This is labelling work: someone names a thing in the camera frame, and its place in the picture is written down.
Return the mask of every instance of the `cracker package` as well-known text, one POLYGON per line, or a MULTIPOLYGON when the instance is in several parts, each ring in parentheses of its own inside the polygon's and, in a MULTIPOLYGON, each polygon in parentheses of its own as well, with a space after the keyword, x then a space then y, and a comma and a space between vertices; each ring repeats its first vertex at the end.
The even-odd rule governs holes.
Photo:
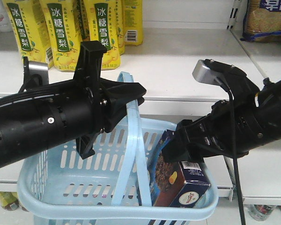
POLYGON ((102 70, 119 67, 121 60, 117 37, 116 0, 84 0, 87 10, 90 40, 100 41, 107 48, 102 58, 102 70))
POLYGON ((125 45, 143 42, 142 0, 122 0, 125 45))
POLYGON ((281 39, 281 0, 249 0, 244 38, 259 42, 281 39))
POLYGON ((62 72, 75 71, 80 42, 76 0, 40 0, 50 35, 55 67, 62 72))
POLYGON ((19 52, 31 61, 53 66, 52 50, 44 14, 38 0, 3 0, 13 26, 19 52))
POLYGON ((89 41, 89 22, 83 0, 77 0, 77 15, 81 38, 83 41, 89 41))

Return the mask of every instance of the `blue plastic basket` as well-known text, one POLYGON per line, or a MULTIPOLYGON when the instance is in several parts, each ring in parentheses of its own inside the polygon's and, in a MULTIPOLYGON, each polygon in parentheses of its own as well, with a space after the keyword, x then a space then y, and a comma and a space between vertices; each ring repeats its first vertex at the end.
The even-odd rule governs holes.
MULTIPOLYGON (((124 72, 119 80, 133 81, 124 72)), ((195 208, 151 206, 146 161, 164 130, 175 128, 170 122, 141 119, 137 102, 130 102, 115 129, 99 135, 94 156, 81 160, 71 141, 26 159, 18 180, 20 201, 34 214, 35 225, 182 225, 203 220, 218 201, 205 164, 201 166, 211 188, 195 208)))

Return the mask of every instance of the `robotic arm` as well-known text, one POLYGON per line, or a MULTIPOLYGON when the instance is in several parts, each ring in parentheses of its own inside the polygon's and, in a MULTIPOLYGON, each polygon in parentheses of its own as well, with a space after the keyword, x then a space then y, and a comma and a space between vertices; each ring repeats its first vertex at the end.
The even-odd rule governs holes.
POLYGON ((199 60, 193 77, 221 86, 233 99, 216 102, 210 114, 196 121, 179 122, 174 139, 163 148, 167 162, 203 162, 203 158, 216 155, 233 158, 231 126, 235 126, 238 158, 281 139, 281 81, 272 83, 266 78, 260 91, 244 71, 214 60, 199 60))
POLYGON ((100 78, 106 51, 82 42, 73 79, 53 84, 46 65, 24 59, 20 93, 0 98, 0 168, 73 139, 81 158, 90 157, 96 137, 126 115, 126 103, 143 103, 139 83, 100 78))

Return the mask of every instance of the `green label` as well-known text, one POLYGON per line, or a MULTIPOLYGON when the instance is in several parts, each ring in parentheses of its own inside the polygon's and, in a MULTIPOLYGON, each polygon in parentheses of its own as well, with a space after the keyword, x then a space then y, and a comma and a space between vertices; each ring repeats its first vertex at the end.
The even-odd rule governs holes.
POLYGON ((84 32, 84 27, 83 27, 83 19, 82 19, 82 14, 81 14, 80 0, 77 0, 77 17, 78 17, 78 23, 79 23, 79 27, 80 27, 81 37, 84 40, 84 39, 86 39, 86 35, 85 35, 85 32, 84 32))
POLYGON ((108 32, 108 4, 97 3, 95 4, 96 18, 99 32, 99 41, 103 44, 107 50, 111 49, 108 32))
POLYGON ((25 25, 22 19, 22 15, 19 9, 19 6, 17 4, 14 3, 7 3, 7 6, 9 8, 9 11, 13 17, 14 23, 15 23, 15 27, 17 29, 18 32, 18 36, 19 36, 19 40, 21 43, 21 48, 23 51, 29 51, 31 52, 31 46, 30 46, 30 42, 28 39, 28 35, 27 35, 27 31, 25 29, 25 25))
POLYGON ((70 47, 67 42, 65 23, 62 16, 62 5, 58 3, 49 3, 47 6, 54 26, 57 49, 59 52, 69 52, 70 47))

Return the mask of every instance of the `snack package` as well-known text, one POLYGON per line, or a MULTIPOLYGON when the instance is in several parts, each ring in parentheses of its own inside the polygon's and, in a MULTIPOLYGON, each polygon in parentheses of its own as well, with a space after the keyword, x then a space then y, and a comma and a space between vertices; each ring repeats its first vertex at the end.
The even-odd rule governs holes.
POLYGON ((173 133, 171 130, 163 133, 149 162, 152 205, 192 208, 209 189, 210 182, 197 163, 164 161, 162 148, 173 138, 173 133))
POLYGON ((49 31, 55 67, 75 71, 82 41, 76 0, 40 0, 49 31))
POLYGON ((142 0, 123 0, 123 24, 125 45, 143 42, 142 0))
POLYGON ((14 211, 19 207, 19 201, 11 192, 0 191, 1 207, 8 211, 14 211))
POLYGON ((107 48, 103 55, 102 70, 119 67, 120 54, 117 37, 116 0, 84 0, 87 10, 90 40, 98 40, 107 48))
POLYGON ((83 0, 77 0, 77 15, 81 38, 83 41, 89 41, 89 23, 83 0))
POLYGON ((116 0, 116 20, 117 20, 117 36, 118 36, 118 50, 120 55, 125 52, 124 44, 124 26, 123 26, 123 13, 122 13, 122 0, 116 0))
POLYGON ((281 40, 281 0, 249 0, 244 38, 259 42, 281 40))
POLYGON ((53 66, 52 49, 43 11, 38 0, 3 0, 13 26, 19 52, 29 60, 53 66))

